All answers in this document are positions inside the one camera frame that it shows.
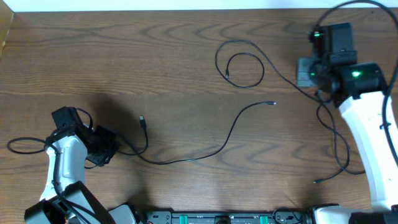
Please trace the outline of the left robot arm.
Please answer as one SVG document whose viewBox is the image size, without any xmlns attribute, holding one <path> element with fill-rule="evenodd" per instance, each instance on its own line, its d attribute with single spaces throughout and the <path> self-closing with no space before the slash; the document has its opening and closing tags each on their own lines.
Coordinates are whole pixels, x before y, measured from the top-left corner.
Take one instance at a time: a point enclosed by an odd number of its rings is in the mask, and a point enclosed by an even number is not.
<svg viewBox="0 0 398 224">
<path fill-rule="evenodd" d="M 85 185 L 85 162 L 107 164 L 119 148 L 116 135 L 102 126 L 58 129 L 47 139 L 49 172 L 39 203 L 25 211 L 26 223 L 139 223 L 130 203 L 107 210 Z"/>
</svg>

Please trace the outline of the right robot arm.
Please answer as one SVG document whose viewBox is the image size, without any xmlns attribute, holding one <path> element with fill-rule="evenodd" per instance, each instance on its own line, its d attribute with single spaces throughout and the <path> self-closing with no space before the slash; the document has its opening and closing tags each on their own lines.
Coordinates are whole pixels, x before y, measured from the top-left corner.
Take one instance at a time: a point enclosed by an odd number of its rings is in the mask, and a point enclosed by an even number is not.
<svg viewBox="0 0 398 224">
<path fill-rule="evenodd" d="M 368 178 L 371 209 L 327 205 L 314 223 L 397 223 L 397 125 L 379 65 L 358 63 L 349 23 L 315 26 L 309 74 L 331 96 L 358 147 Z"/>
</svg>

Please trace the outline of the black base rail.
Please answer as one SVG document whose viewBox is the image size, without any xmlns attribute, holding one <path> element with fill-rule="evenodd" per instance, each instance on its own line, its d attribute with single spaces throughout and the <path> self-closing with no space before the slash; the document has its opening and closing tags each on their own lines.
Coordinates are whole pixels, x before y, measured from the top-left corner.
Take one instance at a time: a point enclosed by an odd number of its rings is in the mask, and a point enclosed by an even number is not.
<svg viewBox="0 0 398 224">
<path fill-rule="evenodd" d="M 158 209 L 143 211 L 138 224 L 312 224 L 308 212 L 279 207 L 271 211 L 174 211 Z"/>
</svg>

